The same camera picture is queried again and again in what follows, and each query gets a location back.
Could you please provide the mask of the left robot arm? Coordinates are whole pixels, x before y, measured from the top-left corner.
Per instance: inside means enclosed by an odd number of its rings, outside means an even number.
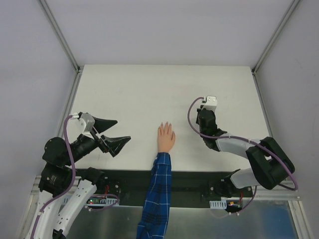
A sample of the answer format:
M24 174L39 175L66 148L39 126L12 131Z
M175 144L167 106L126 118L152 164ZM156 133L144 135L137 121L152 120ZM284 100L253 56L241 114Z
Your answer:
M109 180L105 172L89 167L84 170L76 189L75 162L95 149L117 156L131 140L130 136L106 137L102 133L117 124L89 113L69 115L63 123L64 137L54 137L45 144L46 162L38 184L38 201L26 239L64 239L82 208L101 211L119 204L119 182Z

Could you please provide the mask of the blue plaid sleeve forearm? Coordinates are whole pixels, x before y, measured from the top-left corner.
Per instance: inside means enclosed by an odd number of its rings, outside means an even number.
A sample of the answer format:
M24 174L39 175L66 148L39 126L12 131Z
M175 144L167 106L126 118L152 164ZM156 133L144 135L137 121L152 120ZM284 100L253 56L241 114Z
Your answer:
M138 223L136 238L164 238L169 223L171 185L170 154L158 153L151 170L151 180L143 205L142 217Z

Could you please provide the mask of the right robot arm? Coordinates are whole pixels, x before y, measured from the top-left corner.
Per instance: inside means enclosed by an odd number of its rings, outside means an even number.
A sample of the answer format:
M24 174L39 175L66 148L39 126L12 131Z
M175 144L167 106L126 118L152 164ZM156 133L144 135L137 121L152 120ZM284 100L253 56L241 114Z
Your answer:
M295 167L282 148L272 137L248 140L234 136L218 128L214 111L197 109L196 124L205 145L217 152L227 152L247 159L250 168L237 169L221 179L215 193L221 197L234 197L243 188L262 186L272 190L276 186L295 191L282 182L295 172Z

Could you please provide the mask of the person's hand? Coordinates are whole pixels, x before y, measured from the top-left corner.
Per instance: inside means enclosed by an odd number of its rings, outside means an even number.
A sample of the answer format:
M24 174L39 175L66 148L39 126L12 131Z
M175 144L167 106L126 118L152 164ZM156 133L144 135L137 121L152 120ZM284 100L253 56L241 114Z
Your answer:
M174 131L172 131L171 124L169 122L166 122L165 124L161 123L158 127L158 152L169 153L175 144L175 139L176 136Z

